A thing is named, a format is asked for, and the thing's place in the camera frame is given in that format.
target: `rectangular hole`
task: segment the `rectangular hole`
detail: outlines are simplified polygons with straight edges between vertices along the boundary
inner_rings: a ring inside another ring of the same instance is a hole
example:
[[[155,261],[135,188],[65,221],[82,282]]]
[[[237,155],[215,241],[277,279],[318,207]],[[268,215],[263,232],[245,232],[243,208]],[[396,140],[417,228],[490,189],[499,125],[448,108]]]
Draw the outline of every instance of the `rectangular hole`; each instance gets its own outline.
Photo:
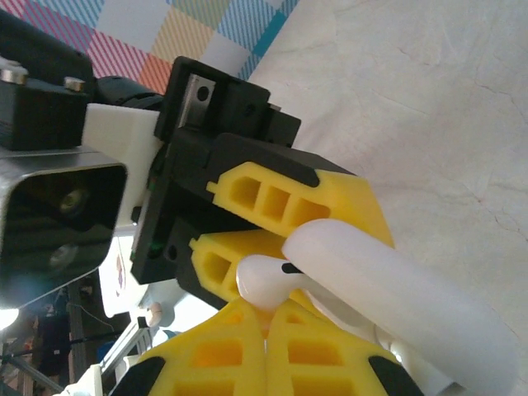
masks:
[[[327,219],[330,216],[330,208],[319,205],[309,200],[300,199],[290,219],[290,225],[299,227],[311,220]]]
[[[251,177],[241,177],[231,186],[231,199],[237,204],[252,210],[257,202],[261,183]]]
[[[191,367],[226,367],[241,365],[242,343],[238,340],[203,342],[192,357]]]
[[[210,381],[206,383],[178,384],[173,396],[233,396],[233,381]]]
[[[357,396],[349,379],[294,376],[294,396]]]
[[[290,363],[299,365],[343,365],[336,347],[329,342],[291,340],[288,343]]]
[[[280,190],[276,187],[270,187],[266,194],[262,213],[276,222],[280,222],[282,216],[284,216],[284,211],[289,198],[290,194],[286,191]]]
[[[204,260],[205,274],[210,281],[221,285],[227,275],[231,262],[216,253],[209,252]]]

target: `cable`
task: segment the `cable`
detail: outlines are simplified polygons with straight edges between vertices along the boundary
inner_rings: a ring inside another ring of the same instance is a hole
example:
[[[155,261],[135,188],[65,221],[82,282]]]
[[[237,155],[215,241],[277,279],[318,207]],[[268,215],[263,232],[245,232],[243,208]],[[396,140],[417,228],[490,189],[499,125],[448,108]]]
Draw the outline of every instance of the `cable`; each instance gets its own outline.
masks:
[[[31,355],[31,354],[33,354],[35,352],[38,352],[38,351],[63,349],[63,348],[66,348],[66,347],[70,347],[72,345],[82,344],[84,342],[104,340],[106,338],[118,337],[120,335],[121,335],[121,332],[106,332],[104,334],[97,334],[95,336],[77,338],[77,339],[72,340],[72,341],[70,341],[68,343],[65,343],[65,344],[58,344],[58,345],[54,345],[54,346],[44,346],[44,347],[41,347],[41,348],[30,349],[30,350],[27,350],[27,351],[24,350],[24,351],[17,351],[17,352],[13,352],[13,353],[7,353],[6,355],[0,355],[0,361],[9,360],[9,359],[12,359],[13,357]]]
[[[92,318],[96,319],[99,323],[102,323],[102,324],[104,324],[105,326],[108,326],[109,328],[112,329],[113,332],[115,331],[114,327],[113,327],[111,324],[105,322],[104,320],[99,319],[99,318],[98,318],[97,316],[95,316],[94,314],[89,313],[89,312],[88,312],[88,311],[87,311],[82,305],[74,304],[74,303],[68,303],[68,305],[72,305],[73,307],[78,307],[78,308],[82,309],[82,310],[85,312],[86,315],[91,316]]]

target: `camera lens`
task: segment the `camera lens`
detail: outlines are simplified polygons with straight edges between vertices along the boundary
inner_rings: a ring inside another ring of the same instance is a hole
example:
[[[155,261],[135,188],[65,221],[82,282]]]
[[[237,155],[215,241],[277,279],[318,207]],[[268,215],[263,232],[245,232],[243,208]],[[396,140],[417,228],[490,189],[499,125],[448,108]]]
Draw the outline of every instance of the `camera lens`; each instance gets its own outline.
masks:
[[[77,215],[83,211],[87,202],[88,193],[86,190],[73,190],[68,193],[59,204],[60,213],[67,216]]]

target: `screw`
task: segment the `screw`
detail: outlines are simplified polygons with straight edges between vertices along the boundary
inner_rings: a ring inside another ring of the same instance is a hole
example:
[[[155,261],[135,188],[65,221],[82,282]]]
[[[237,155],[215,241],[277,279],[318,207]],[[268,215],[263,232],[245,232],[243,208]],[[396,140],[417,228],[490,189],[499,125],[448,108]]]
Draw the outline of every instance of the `screw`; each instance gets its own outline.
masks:
[[[16,85],[26,85],[27,74],[27,70],[25,70],[24,68],[3,68],[2,70],[0,70],[0,81]]]
[[[200,87],[200,89],[198,89],[198,92],[196,93],[196,98],[199,101],[206,101],[209,98],[209,88]]]
[[[249,104],[249,105],[246,106],[243,114],[246,117],[252,116],[256,109],[257,108],[255,107],[255,105]]]
[[[75,77],[65,77],[64,87],[69,91],[82,92],[84,91],[84,81]]]

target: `metal shaft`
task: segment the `metal shaft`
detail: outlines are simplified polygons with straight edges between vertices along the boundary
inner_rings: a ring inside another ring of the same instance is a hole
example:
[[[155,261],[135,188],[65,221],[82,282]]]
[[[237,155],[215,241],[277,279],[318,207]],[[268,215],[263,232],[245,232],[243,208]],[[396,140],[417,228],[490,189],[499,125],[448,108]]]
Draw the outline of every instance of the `metal shaft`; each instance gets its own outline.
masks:
[[[0,396],[23,396],[20,392],[0,382]]]
[[[9,364],[14,365],[18,370],[25,372],[33,380],[47,388],[50,388],[57,394],[60,394],[64,390],[62,386],[54,382],[50,377],[45,376],[21,358],[16,357],[14,359],[10,359]]]
[[[138,347],[138,353],[141,354],[151,346],[150,328],[147,326],[145,318],[139,317],[126,327],[112,348],[103,357],[100,364],[102,378],[108,378],[132,348]]]

